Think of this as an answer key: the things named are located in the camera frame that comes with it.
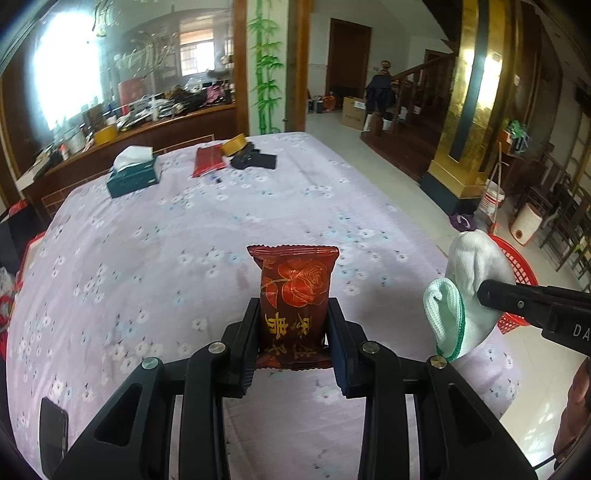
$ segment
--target red package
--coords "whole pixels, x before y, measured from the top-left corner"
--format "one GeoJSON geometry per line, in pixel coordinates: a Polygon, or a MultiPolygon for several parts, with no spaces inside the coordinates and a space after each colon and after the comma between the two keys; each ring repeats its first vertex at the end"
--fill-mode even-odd
{"type": "Polygon", "coordinates": [[[195,157],[195,171],[192,175],[193,178],[200,177],[211,171],[226,168],[226,164],[222,158],[221,144],[214,145],[213,147],[198,148],[195,157]]]}
{"type": "Polygon", "coordinates": [[[261,267],[258,368],[331,368],[323,346],[336,247],[248,247],[261,267]]]}

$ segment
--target cardboard box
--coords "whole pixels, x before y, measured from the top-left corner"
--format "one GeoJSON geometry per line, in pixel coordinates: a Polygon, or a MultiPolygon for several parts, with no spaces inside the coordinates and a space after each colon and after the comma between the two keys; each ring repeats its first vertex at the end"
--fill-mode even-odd
{"type": "Polygon", "coordinates": [[[363,130],[365,123],[365,101],[362,98],[345,97],[341,123],[347,127],[363,130]]]}

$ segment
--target wooden cabinet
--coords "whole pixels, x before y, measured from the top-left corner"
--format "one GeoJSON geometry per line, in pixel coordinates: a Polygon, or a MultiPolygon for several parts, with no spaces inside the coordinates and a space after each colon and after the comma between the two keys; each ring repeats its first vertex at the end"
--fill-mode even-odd
{"type": "Polygon", "coordinates": [[[501,188],[507,196],[521,195],[539,185],[546,171],[542,162],[518,155],[503,153],[502,161],[501,188]]]}
{"type": "Polygon", "coordinates": [[[162,154],[211,140],[225,140],[238,133],[234,105],[214,106],[146,124],[57,165],[23,193],[42,218],[52,218],[72,190],[107,173],[115,157],[130,145],[152,147],[155,153],[162,154]]]}

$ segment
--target tissue box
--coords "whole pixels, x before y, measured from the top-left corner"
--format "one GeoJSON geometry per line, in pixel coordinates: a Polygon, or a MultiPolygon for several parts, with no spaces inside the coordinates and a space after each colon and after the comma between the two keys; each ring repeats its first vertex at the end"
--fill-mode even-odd
{"type": "Polygon", "coordinates": [[[120,156],[117,157],[113,168],[107,175],[107,188],[112,198],[121,197],[136,190],[141,190],[150,185],[160,183],[162,175],[162,162],[159,157],[128,159],[126,161],[135,161],[121,166],[120,156]]]}

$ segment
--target white tissue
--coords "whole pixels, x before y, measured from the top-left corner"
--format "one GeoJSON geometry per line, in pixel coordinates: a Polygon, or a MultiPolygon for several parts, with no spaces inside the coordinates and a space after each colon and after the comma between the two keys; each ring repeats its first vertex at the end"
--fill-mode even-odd
{"type": "Polygon", "coordinates": [[[137,165],[138,163],[144,163],[152,160],[153,156],[152,147],[140,147],[138,145],[130,145],[123,152],[117,155],[113,162],[113,169],[115,171],[122,170],[125,167],[131,165],[137,165]]]}

